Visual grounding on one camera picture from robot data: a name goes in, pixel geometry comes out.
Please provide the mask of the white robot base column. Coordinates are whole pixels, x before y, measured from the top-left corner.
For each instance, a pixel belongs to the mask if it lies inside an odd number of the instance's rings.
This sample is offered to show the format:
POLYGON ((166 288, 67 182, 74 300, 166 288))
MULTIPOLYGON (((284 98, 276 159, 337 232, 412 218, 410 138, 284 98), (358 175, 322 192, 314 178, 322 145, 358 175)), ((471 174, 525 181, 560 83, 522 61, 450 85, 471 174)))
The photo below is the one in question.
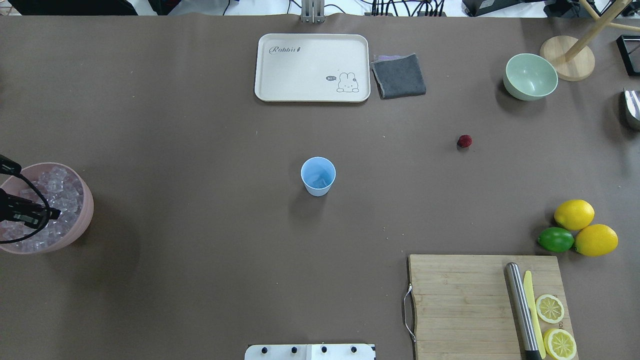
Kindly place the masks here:
POLYGON ((375 346, 366 343, 254 344, 245 360, 375 360, 375 346))

